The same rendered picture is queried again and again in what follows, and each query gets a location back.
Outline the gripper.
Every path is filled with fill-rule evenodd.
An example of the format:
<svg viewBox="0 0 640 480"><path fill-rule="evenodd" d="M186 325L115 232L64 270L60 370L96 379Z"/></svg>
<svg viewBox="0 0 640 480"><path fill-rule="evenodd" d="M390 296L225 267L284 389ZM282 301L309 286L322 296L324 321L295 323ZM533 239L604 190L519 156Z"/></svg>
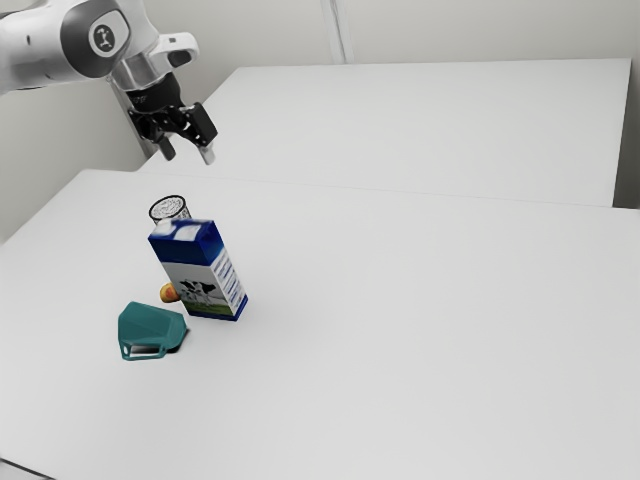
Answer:
<svg viewBox="0 0 640 480"><path fill-rule="evenodd" d="M191 142L206 165L214 163L213 143L218 130L201 103L186 106L173 73L146 89L127 91L126 95L131 102L128 113L136 132L157 146L167 161L176 156L166 136L171 132Z"/></svg>

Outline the teal faceted mug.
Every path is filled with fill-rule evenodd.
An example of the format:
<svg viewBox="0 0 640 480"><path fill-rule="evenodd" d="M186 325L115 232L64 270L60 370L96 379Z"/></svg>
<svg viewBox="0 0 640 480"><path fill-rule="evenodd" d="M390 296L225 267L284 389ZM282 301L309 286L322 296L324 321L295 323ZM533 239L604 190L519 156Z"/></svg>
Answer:
<svg viewBox="0 0 640 480"><path fill-rule="evenodd" d="M179 349L188 327L182 314L130 302L118 317L118 344L125 361L160 359Z"/></svg>

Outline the white can with dark rim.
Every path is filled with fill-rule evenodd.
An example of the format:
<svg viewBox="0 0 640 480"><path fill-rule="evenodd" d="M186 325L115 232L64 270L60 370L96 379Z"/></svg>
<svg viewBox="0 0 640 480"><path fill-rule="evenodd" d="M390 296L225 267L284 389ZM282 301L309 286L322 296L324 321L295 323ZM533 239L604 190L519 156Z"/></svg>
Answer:
<svg viewBox="0 0 640 480"><path fill-rule="evenodd" d="M187 202L181 195L169 195L156 200L149 208L148 215L155 224L165 219L191 218Z"/></svg>

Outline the blue white milk carton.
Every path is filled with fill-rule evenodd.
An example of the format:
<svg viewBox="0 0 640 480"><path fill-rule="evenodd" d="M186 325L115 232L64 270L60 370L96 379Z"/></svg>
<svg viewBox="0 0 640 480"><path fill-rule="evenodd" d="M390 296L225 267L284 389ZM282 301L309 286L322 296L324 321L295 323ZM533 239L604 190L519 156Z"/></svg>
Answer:
<svg viewBox="0 0 640 480"><path fill-rule="evenodd" d="M248 296L214 221L164 219L148 241L189 315L239 319Z"/></svg>

